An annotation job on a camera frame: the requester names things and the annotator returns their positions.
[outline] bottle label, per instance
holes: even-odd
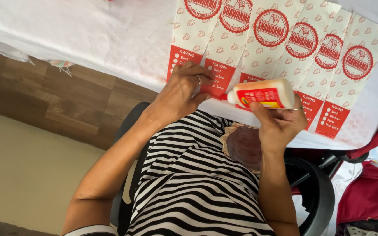
[[[260,102],[267,108],[285,108],[279,99],[276,88],[258,88],[237,91],[241,103],[249,108],[250,102]]]

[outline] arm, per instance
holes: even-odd
[[[110,225],[113,199],[144,145],[156,132],[211,98],[209,94],[192,98],[192,93],[201,84],[211,85],[212,76],[212,72],[191,61],[173,68],[171,79],[155,101],[84,176],[69,203],[62,234],[90,225]]]
[[[295,97],[296,107],[301,107],[300,97]],[[300,236],[283,155],[286,145],[307,126],[306,117],[302,110],[268,110],[257,102],[250,108],[262,124],[259,207],[277,236]]]

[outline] brown cloth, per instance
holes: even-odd
[[[258,128],[233,122],[225,128],[221,137],[223,153],[239,162],[254,174],[259,174],[262,161],[262,151]]]

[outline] hand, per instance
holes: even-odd
[[[214,74],[206,68],[192,61],[183,66],[173,67],[170,80],[161,90],[155,101],[144,111],[151,120],[165,127],[196,111],[199,104],[210,99],[207,93],[197,94],[193,92],[199,85],[212,85]]]
[[[295,94],[294,107],[302,107],[298,94]],[[288,143],[307,126],[302,109],[266,109],[258,102],[250,103],[250,109],[262,124],[259,139],[264,154],[284,154]]]

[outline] person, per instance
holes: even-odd
[[[294,110],[250,104],[262,125],[259,181],[221,151],[232,121],[197,110],[211,96],[192,94],[213,77],[192,61],[173,68],[155,101],[84,176],[62,234],[117,235],[109,222],[113,198],[149,142],[127,235],[299,236],[283,154],[307,125],[300,98]]]

